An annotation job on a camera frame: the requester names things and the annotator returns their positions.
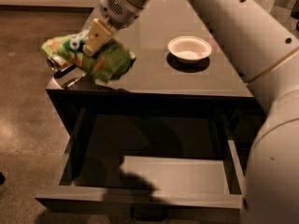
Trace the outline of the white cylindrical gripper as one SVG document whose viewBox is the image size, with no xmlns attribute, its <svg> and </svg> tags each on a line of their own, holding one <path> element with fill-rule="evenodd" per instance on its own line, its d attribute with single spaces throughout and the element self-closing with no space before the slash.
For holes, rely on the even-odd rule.
<svg viewBox="0 0 299 224">
<path fill-rule="evenodd" d="M 100 8 L 107 19 L 94 19 L 84 42 L 83 52 L 94 56 L 117 32 L 129 26 L 148 0 L 100 0 Z"/>
</svg>

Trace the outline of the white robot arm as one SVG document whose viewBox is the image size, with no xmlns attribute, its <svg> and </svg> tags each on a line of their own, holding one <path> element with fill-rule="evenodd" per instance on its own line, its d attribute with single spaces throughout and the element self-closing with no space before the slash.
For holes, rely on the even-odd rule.
<svg viewBox="0 0 299 224">
<path fill-rule="evenodd" d="M 245 174 L 242 224 L 299 224 L 299 40 L 254 0 L 187 0 L 266 115 Z"/>
</svg>

